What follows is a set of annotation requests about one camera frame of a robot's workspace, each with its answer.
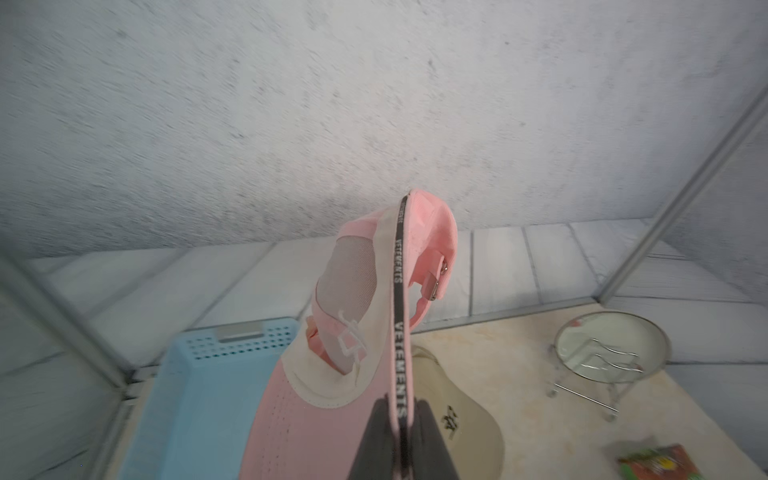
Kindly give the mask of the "beige baseball cap black logo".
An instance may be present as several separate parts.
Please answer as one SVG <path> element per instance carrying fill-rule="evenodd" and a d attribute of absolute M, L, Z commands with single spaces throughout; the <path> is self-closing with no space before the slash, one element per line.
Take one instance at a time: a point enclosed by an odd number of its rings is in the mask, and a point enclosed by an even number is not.
<path fill-rule="evenodd" d="M 415 397 L 429 404 L 458 477 L 499 479 L 504 439 L 494 417 L 462 391 L 423 346 L 412 348 L 412 371 Z"/>

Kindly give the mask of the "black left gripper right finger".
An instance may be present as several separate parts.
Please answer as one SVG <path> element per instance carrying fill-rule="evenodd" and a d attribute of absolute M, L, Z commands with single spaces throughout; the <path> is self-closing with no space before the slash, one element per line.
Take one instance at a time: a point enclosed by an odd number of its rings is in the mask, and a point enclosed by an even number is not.
<path fill-rule="evenodd" d="M 426 400 L 415 405 L 412 473 L 416 480 L 458 480 L 459 476 Z"/>

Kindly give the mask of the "pink baseball cap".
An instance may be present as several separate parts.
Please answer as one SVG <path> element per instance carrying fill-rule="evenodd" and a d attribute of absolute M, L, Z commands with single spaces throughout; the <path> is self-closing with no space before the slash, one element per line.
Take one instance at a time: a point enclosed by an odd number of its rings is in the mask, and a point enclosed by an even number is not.
<path fill-rule="evenodd" d="M 347 479 L 374 402 L 387 395 L 396 477 L 412 477 L 411 333 L 444 296 L 457 255 L 447 204 L 412 190 L 346 223 L 281 354 L 251 427 L 243 479 Z"/>

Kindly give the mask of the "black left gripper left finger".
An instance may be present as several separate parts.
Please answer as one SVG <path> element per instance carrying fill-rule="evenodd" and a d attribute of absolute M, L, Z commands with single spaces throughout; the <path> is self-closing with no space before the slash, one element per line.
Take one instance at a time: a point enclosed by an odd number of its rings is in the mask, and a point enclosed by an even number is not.
<path fill-rule="evenodd" d="M 397 433 L 387 395 L 377 399 L 358 445 L 348 480 L 393 480 L 396 477 Z"/>

